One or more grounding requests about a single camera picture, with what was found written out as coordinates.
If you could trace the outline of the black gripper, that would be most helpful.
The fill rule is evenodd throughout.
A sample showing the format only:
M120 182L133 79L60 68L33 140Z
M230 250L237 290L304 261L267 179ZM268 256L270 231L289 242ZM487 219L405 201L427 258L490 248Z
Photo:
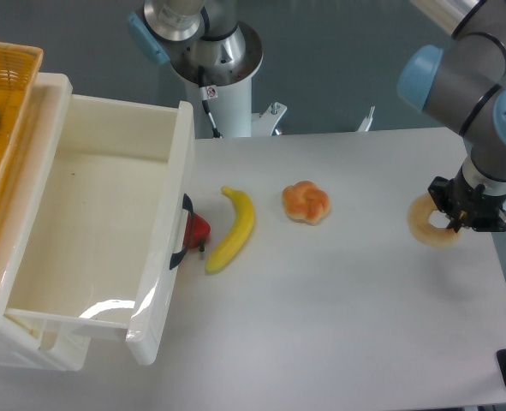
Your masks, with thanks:
M462 171L450 180L436 176L428 193L436 209L449 220L446 229L458 233L462 228L477 232L505 232L505 195L489 195L488 186L475 183L470 186Z

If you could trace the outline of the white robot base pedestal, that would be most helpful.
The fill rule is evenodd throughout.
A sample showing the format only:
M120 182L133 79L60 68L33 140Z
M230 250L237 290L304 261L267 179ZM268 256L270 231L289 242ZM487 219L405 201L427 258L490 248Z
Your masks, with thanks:
M168 63L183 83L196 138L279 133L286 105L273 102L253 112L253 77L263 46L253 28L239 21L234 1L144 1L127 26L142 53L157 65Z

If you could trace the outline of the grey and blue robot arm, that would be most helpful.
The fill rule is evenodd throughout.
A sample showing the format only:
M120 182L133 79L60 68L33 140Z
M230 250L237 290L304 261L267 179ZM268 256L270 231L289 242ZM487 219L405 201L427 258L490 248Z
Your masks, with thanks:
M462 137L470 148L457 175L428 188L449 229L506 231L506 1L416 1L455 41L420 48L397 93Z

